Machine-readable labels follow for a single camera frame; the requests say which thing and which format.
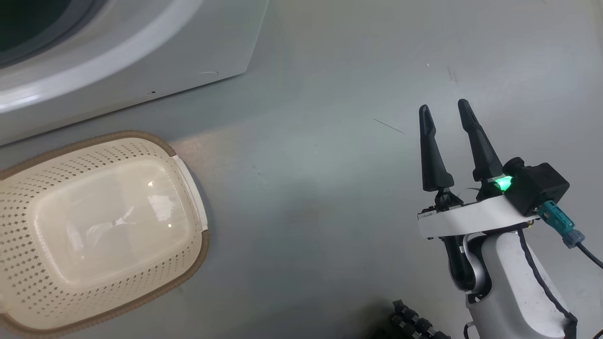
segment teal connector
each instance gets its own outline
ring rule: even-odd
[[[543,203],[537,212],[538,216],[549,226],[553,227],[563,238],[568,249],[584,241],[584,235],[574,229],[576,224],[552,200]]]

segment washing machine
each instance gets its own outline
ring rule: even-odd
[[[267,4],[0,1],[0,145],[244,73]]]

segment beige plastic basket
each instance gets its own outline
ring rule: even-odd
[[[63,335],[189,279],[207,255],[201,197],[149,133],[89,139],[0,172],[0,323]]]

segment floor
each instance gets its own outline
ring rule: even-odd
[[[603,257],[602,33],[593,0],[273,0],[246,74],[1,147],[0,166],[145,130],[203,192],[200,271],[68,338],[364,338],[395,299],[461,338],[471,319],[444,246],[417,230],[434,197],[418,108],[430,105],[461,198],[476,186],[456,109],[467,98],[503,162],[568,179],[561,205]],[[542,223],[528,242],[590,338],[603,273]]]

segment green led indicator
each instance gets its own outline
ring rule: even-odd
[[[500,179],[496,179],[496,183],[498,184],[498,187],[500,187],[501,191],[506,191],[509,186],[511,186],[511,179],[513,177],[504,177],[504,178],[500,178]]]

